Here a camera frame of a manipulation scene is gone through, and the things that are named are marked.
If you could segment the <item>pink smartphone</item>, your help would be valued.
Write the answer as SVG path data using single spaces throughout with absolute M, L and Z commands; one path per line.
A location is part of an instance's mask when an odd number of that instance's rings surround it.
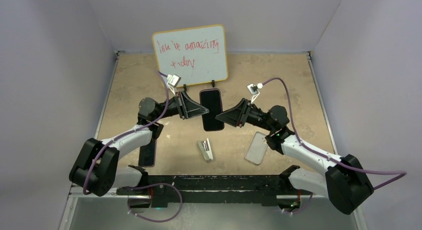
M 209 112 L 202 115 L 203 129 L 205 131 L 220 131 L 224 123 L 215 117 L 222 113 L 221 93 L 217 88 L 202 90 L 199 93 L 200 104 Z

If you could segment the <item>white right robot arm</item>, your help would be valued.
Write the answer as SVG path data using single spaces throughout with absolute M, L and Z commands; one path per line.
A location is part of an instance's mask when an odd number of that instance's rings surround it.
M 265 140 L 270 149 L 312 168 L 310 172 L 293 166 L 284 171 L 279 181 L 284 193 L 297 189 L 324 196 L 347 215 L 374 193 L 375 188 L 355 156 L 342 157 L 298 140 L 296 132 L 288 128 L 290 121 L 283 106 L 273 106 L 265 113 L 251 101 L 242 99 L 215 118 L 233 127 L 248 123 L 269 131 Z

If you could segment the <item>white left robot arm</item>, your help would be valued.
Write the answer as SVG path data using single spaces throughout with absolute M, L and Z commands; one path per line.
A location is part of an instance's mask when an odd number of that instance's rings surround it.
M 129 187 L 137 195 L 144 194 L 148 181 L 142 177 L 143 169 L 133 166 L 119 169 L 119 160 L 139 148 L 155 150 L 164 127 L 158 122 L 160 119 L 175 115 L 190 119 L 208 113 L 208 108 L 193 101 L 185 91 L 176 92 L 163 103 L 144 98 L 139 103 L 138 121 L 134 127 L 115 137 L 85 141 L 71 168 L 69 180 L 82 187 L 85 195 L 101 197 L 111 188 L 121 187 Z

